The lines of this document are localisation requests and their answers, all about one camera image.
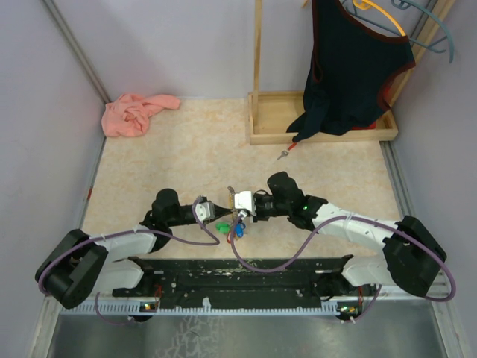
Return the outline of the key with blue tag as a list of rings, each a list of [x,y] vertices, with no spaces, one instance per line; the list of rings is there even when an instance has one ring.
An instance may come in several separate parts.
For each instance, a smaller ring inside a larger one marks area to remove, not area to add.
[[[234,233],[234,237],[235,238],[242,238],[244,236],[244,232],[245,232],[245,228],[246,228],[246,224],[243,223],[243,222],[240,222],[238,223],[236,226],[235,226],[235,233]]]

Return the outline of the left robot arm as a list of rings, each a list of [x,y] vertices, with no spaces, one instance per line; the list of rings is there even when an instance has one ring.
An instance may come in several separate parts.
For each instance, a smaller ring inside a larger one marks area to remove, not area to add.
[[[173,227],[207,224],[232,213],[228,207],[199,196],[192,204],[182,205],[173,189],[160,190],[144,219],[134,228],[91,237],[81,229],[69,231],[35,274],[39,290],[71,309],[90,295],[131,289],[145,296],[155,287],[155,278],[137,262],[140,254],[163,248],[169,241],[181,239]]]

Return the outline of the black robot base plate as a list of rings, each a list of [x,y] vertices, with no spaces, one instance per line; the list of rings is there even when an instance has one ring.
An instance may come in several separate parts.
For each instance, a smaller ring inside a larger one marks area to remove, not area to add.
[[[323,302],[350,296],[372,296],[376,288],[356,288],[341,272],[349,256],[301,258],[282,271],[275,259],[238,260],[160,259],[135,262],[145,270],[132,289],[113,290],[115,298],[155,297],[164,309],[199,308],[207,298],[214,309],[319,308]]]

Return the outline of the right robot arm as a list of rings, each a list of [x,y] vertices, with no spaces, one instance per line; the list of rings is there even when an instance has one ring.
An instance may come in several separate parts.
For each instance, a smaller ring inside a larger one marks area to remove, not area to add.
[[[334,289],[350,295],[359,286],[395,285],[427,297],[447,255],[425,225],[413,216],[394,222],[372,219],[306,195],[287,172],[268,179],[269,191],[254,193],[256,221],[284,216],[295,227],[337,236],[364,246],[372,257],[351,257],[333,276]]]

